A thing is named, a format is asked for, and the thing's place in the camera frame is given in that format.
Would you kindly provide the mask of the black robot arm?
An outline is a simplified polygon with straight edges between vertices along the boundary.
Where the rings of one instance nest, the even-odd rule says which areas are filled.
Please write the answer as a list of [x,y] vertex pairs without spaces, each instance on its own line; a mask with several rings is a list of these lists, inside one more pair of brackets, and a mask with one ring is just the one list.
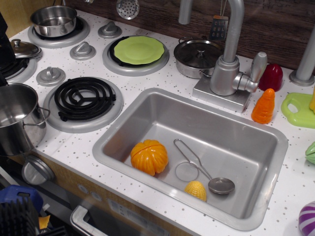
[[6,35],[8,26],[2,14],[0,15],[0,65],[8,65],[16,61],[11,43]]

